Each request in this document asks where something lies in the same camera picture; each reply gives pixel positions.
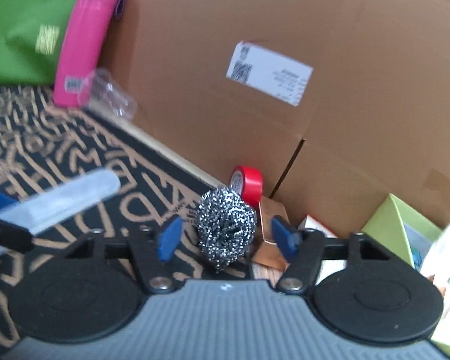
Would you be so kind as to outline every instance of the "yellow-green box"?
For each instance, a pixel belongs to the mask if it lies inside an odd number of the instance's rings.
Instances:
[[[404,224],[434,242],[442,230],[395,195],[389,194],[372,218],[363,227],[363,232],[373,237],[401,259],[413,264],[412,252]],[[450,356],[450,344],[435,341],[435,344]]]

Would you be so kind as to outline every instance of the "cardboard box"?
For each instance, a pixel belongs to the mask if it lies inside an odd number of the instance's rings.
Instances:
[[[411,247],[417,248],[418,244],[413,245],[412,241],[419,240],[417,235],[425,239],[428,243],[426,247],[428,252],[428,248],[439,238],[442,230],[408,204],[390,194],[366,223],[363,232],[414,266]],[[435,333],[432,341],[450,356],[450,343],[441,342],[438,338]]]
[[[236,164],[260,169],[269,194],[322,98],[323,75],[312,74],[293,107],[226,78],[235,46],[246,40],[317,71],[361,2],[127,0],[102,64],[137,100],[137,126],[222,182]]]
[[[314,70],[297,107],[226,78],[241,41]],[[450,221],[450,0],[127,0],[103,63],[134,122],[227,182],[262,170],[293,225],[359,230],[394,193]]]
[[[253,246],[255,252],[252,255],[252,262],[263,266],[284,271],[288,263],[283,258],[280,249],[272,238],[271,219],[275,215],[280,215],[288,221],[287,212],[283,204],[274,202],[272,199],[262,197],[259,204],[260,226],[257,227]]]
[[[330,62],[274,196],[291,223],[309,213],[346,236],[389,192],[450,222],[450,0],[363,0]]]

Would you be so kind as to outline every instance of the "red tape roll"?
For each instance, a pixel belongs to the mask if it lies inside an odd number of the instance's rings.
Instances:
[[[245,203],[258,208],[263,192],[263,177],[258,169],[236,166],[230,178],[230,187]]]

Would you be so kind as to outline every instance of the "pink bottle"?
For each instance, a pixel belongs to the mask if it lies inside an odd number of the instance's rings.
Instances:
[[[97,67],[100,50],[115,10],[123,0],[77,0],[65,33],[55,77],[54,102],[78,107],[83,79]]]

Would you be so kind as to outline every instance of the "black patterned rug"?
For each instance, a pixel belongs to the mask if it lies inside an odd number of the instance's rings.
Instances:
[[[175,280],[248,276],[242,263],[216,275],[196,247],[193,209],[210,186],[107,121],[54,107],[52,95],[47,87],[0,88],[0,192],[24,200],[97,167],[114,170],[121,189],[41,234],[33,251],[0,257],[0,353],[20,339],[8,315],[10,289],[93,228],[103,228],[107,237],[126,237],[130,228],[158,227],[177,213],[186,222],[169,264]],[[131,270],[128,261],[116,262],[116,268]]]

